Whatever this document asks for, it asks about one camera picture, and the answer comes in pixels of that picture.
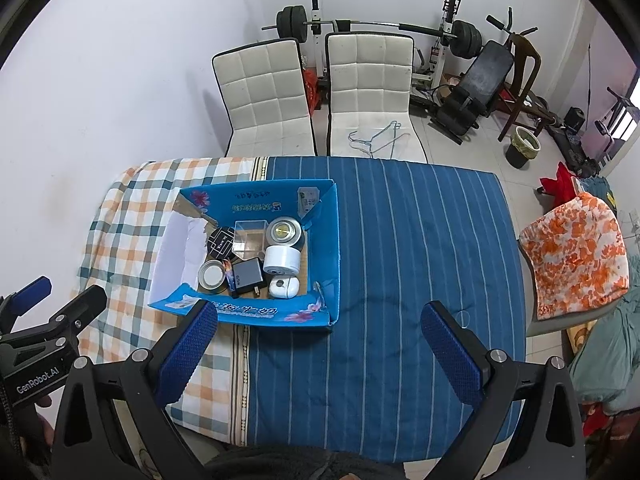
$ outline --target cardboard box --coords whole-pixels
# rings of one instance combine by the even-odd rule
[[[460,78],[456,75],[442,74],[442,78],[440,79],[441,85],[457,85],[458,83],[460,83]],[[451,94],[451,90],[448,87],[443,86],[438,90],[438,94],[442,99],[445,99],[449,96],[449,94]]]
[[[263,289],[260,298],[249,293],[234,300],[227,292],[198,290],[198,270],[207,259],[206,240],[214,223],[233,227],[237,220],[271,222],[280,216],[297,219],[306,237],[301,291],[295,298],[268,298]],[[264,180],[180,190],[162,236],[149,306],[183,316],[199,299],[214,303],[222,322],[290,328],[335,323],[340,310],[340,242],[334,181]]]

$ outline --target bed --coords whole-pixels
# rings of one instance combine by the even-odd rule
[[[343,286],[333,331],[221,326],[168,413],[177,424],[243,446],[320,446],[382,462],[441,456],[471,410],[422,338],[422,306],[440,300],[487,348],[525,357],[518,249],[491,173],[318,156],[132,168],[114,183],[89,234],[79,290],[101,284],[110,304],[82,333],[81,349],[94,361],[125,358],[177,322],[145,305],[179,187],[315,177],[338,186]],[[129,235],[135,232],[144,243]],[[518,413],[514,403],[499,440],[513,433]]]

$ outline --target trash can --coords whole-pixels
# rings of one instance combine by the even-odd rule
[[[536,158],[540,152],[540,142],[530,130],[516,126],[511,135],[511,143],[504,154],[508,163],[514,168],[522,168],[528,160]]]

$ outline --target white leather chair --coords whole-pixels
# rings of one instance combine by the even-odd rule
[[[336,32],[326,36],[329,155],[369,156],[354,147],[349,134],[357,130],[353,138],[369,140],[391,121],[397,121],[401,127],[392,157],[391,145],[374,157],[427,162],[409,118],[413,59],[414,39],[410,36],[378,32]],[[375,140],[372,149],[391,139],[393,131],[387,130]]]
[[[212,65],[233,129],[225,156],[317,155],[297,40],[221,52]]]

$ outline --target black coaster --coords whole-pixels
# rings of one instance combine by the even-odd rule
[[[231,256],[234,244],[234,229],[218,227],[207,239],[207,252],[215,260],[225,260]]]

